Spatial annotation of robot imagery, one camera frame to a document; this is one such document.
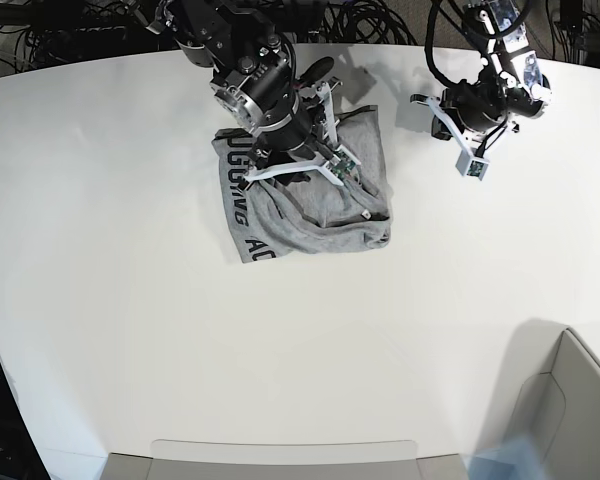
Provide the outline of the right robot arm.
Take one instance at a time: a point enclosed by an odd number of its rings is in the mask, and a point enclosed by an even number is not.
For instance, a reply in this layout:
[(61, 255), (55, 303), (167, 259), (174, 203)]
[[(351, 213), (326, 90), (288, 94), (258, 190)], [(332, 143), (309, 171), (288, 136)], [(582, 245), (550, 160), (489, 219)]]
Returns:
[(290, 40), (261, 12), (232, 1), (152, 1), (146, 11), (149, 30), (172, 33), (191, 63), (212, 69), (216, 101), (252, 137), (240, 190), (275, 177), (303, 182), (312, 171), (342, 185), (333, 58), (299, 74)]

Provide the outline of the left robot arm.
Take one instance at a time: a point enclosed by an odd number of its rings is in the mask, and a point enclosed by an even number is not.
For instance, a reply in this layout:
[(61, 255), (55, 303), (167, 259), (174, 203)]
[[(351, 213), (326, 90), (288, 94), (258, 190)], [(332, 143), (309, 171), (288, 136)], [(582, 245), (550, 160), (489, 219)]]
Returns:
[[(551, 87), (527, 38), (525, 21), (535, 3), (525, 1), (518, 7), (513, 1), (471, 1), (460, 6), (451, 1), (449, 6), (457, 20), (444, 11), (441, 1), (431, 3), (427, 19), (425, 60), (430, 73), (443, 86), (438, 108), (450, 122), (446, 126), (437, 116), (432, 135), (447, 140), (456, 129), (487, 144), (514, 117), (541, 116), (549, 103)], [(434, 37), (440, 17), (479, 54), (482, 67), (475, 81), (454, 81), (436, 65)]]

